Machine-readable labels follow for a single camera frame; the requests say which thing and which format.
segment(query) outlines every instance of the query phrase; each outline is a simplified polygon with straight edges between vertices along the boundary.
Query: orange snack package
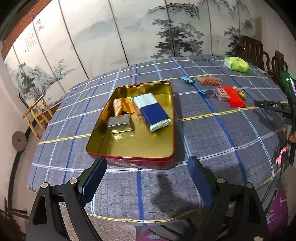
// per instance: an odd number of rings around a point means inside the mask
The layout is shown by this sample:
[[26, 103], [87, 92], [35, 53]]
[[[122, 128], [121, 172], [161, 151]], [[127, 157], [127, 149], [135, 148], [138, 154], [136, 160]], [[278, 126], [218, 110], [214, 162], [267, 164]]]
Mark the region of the orange snack package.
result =
[[203, 76], [197, 77], [196, 79], [204, 85], [220, 85], [222, 83], [220, 78], [215, 77]]
[[115, 99], [113, 101], [113, 107], [115, 116], [122, 115], [124, 112], [130, 114], [135, 112], [131, 97]]

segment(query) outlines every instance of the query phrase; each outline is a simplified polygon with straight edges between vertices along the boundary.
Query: checkered tablecloth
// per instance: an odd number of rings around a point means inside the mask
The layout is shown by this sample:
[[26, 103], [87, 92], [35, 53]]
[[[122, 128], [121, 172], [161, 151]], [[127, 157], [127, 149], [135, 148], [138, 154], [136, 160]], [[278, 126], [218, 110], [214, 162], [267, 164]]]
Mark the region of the checkered tablecloth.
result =
[[[283, 142], [282, 117], [254, 107], [254, 100], [286, 101], [284, 93], [256, 67], [249, 74], [230, 71], [223, 57], [210, 55], [155, 60], [114, 70], [74, 86], [46, 128], [35, 152], [28, 186], [57, 185], [91, 166], [86, 144], [114, 89], [150, 81], [170, 81], [175, 106], [175, 158], [170, 170], [108, 166], [86, 212], [98, 218], [153, 225], [192, 215], [203, 205], [186, 162], [195, 155], [204, 167], [228, 182], [267, 184], [276, 175], [275, 149]], [[242, 87], [246, 108], [231, 108], [203, 98], [199, 82], [181, 77], [220, 77], [225, 86]]]

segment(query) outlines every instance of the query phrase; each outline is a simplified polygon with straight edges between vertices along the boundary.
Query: pink object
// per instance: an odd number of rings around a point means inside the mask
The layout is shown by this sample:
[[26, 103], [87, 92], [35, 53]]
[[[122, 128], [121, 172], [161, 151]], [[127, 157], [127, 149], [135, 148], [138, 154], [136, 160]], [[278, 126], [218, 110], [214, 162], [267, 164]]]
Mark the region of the pink object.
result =
[[284, 147], [283, 149], [281, 149], [281, 153], [276, 159], [276, 164], [278, 164], [278, 165], [281, 164], [281, 158], [282, 158], [283, 152], [286, 152], [286, 151], [287, 151], [287, 147]]
[[169, 240], [157, 235], [156, 233], [153, 233], [150, 229], [147, 229], [144, 233], [142, 233], [142, 235], [140, 237], [138, 237], [136, 241], [151, 241], [151, 240], [169, 241]]

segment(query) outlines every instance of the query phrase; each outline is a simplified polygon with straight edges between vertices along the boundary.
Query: floor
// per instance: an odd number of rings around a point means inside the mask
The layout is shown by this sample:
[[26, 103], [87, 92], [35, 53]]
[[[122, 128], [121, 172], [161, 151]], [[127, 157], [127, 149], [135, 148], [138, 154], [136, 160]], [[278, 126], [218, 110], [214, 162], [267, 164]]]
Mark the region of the floor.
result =
[[[39, 135], [42, 134], [42, 130], [39, 128], [38, 125], [36, 125], [35, 129]], [[26, 149], [24, 150], [20, 158], [13, 189], [12, 207], [26, 210], [28, 212], [28, 215], [30, 215], [37, 193], [27, 187], [27, 177], [31, 168], [32, 159], [38, 142], [39, 141], [31, 133]], [[72, 241], [78, 241], [66, 208], [64, 206], [61, 206], [61, 211], [70, 239]], [[136, 231], [134, 226], [101, 221], [94, 217], [89, 218], [103, 241], [136, 240]], [[15, 217], [15, 219], [17, 220], [21, 230], [23, 232], [26, 232], [28, 221], [19, 217]]]
[[[36, 130], [38, 134], [42, 134], [42, 130], [36, 126]], [[38, 140], [33, 136], [31, 133], [28, 139], [28, 144], [25, 149], [25, 151], [22, 153], [19, 165], [16, 172], [15, 177], [15, 184], [14, 184], [14, 190], [13, 190], [13, 200], [12, 200], [12, 207], [26, 210], [28, 211], [28, 215], [30, 214], [30, 211], [32, 209], [36, 193], [32, 190], [30, 190], [27, 187], [27, 176], [29, 173], [29, 170], [31, 168], [32, 159], [34, 156], [35, 148], [38, 144]], [[285, 175], [283, 175], [283, 185], [284, 190], [286, 191], [287, 195], [287, 201], [289, 205], [289, 213], [295, 214], [296, 209], [296, 170], [291, 167], [287, 169], [285, 172]], [[265, 208], [271, 199], [275, 186], [277, 181], [273, 182], [273, 185], [271, 186], [271, 190], [269, 192], [268, 197], [266, 198], [266, 201], [263, 203], [263, 207]], [[265, 193], [266, 187], [260, 187], [257, 189], [259, 198], [262, 199], [264, 193]], [[66, 225], [66, 228], [68, 230], [70, 239], [73, 241], [78, 240], [73, 226], [71, 224], [69, 215], [67, 213], [67, 210], [65, 207], [61, 206], [64, 222]], [[24, 220], [22, 218], [15, 218], [21, 227], [21, 230], [23, 232], [26, 232], [27, 227], [27, 220]], [[92, 221], [93, 225], [95, 226], [97, 232], [102, 237], [103, 241], [135, 241], [135, 227], [130, 225], [125, 225], [122, 223], [112, 223], [107, 221], [98, 220], [94, 217], [90, 217], [90, 220]]]

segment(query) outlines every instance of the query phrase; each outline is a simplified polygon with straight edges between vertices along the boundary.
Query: wooden frame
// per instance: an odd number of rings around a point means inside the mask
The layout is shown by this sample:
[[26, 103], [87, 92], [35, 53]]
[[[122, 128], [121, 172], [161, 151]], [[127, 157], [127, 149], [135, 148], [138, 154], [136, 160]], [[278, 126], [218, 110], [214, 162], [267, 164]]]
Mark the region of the wooden frame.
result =
[[[36, 120], [37, 124], [40, 126], [40, 128], [45, 131], [45, 126], [42, 125], [42, 123], [46, 122], [46, 123], [49, 123], [49, 120], [46, 118], [46, 116], [43, 114], [43, 112], [40, 110], [40, 108], [37, 106], [37, 104], [41, 101], [42, 104], [44, 105], [45, 109], [47, 110], [47, 112], [49, 113], [49, 115], [51, 117], [53, 117], [53, 113], [51, 111], [51, 109], [48, 107], [47, 103], [45, 102], [45, 100], [43, 99], [44, 98], [44, 95], [41, 95], [37, 100], [35, 100], [35, 102], [27, 109], [27, 111], [23, 114], [23, 119], [26, 119], [29, 127], [31, 128], [34, 136], [40, 140], [40, 136], [38, 135], [38, 133], [36, 132], [35, 128], [33, 127], [32, 123], [30, 122], [29, 118], [28, 118], [28, 114], [31, 113], [32, 116], [34, 117], [34, 119]], [[34, 109], [33, 108], [36, 108], [37, 109], [37, 112], [38, 112], [38, 115], [35, 114], [34, 112]]]

